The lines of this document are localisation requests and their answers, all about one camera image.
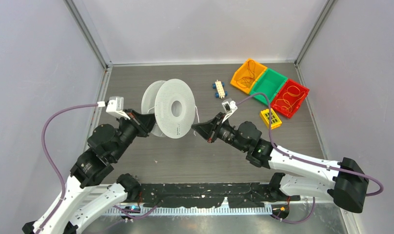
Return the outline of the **clear plastic cable spool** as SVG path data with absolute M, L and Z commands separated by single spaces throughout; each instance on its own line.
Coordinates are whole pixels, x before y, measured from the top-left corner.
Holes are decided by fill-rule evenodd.
M 172 139 L 182 138 L 195 121 L 196 103 L 193 92 L 180 79 L 155 81 L 143 94 L 141 113 L 151 114 L 156 118 L 151 134 Z

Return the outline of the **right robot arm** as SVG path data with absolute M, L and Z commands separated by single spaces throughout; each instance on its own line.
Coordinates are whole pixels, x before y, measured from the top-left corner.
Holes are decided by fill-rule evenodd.
M 256 167 L 281 170 L 273 175 L 269 195 L 275 200 L 285 196 L 312 196 L 332 199 L 338 207 L 352 213 L 363 211 L 369 180 L 351 158 L 341 162 L 298 154 L 262 139 L 262 132 L 250 121 L 238 127 L 224 120 L 224 113 L 192 125 L 209 143 L 222 140 L 246 154 Z

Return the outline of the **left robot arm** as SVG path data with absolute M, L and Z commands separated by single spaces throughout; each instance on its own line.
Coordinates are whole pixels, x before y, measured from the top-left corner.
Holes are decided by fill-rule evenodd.
M 87 139 L 88 149 L 78 158 L 67 179 L 60 178 L 62 189 L 41 218 L 25 223 L 25 234 L 80 234 L 103 212 L 125 200 L 138 200 L 141 185 L 130 174 L 122 174 L 106 192 L 85 206 L 81 203 L 113 171 L 136 137 L 148 137 L 156 123 L 154 114 L 132 109 L 117 114 L 118 127 L 97 126 Z

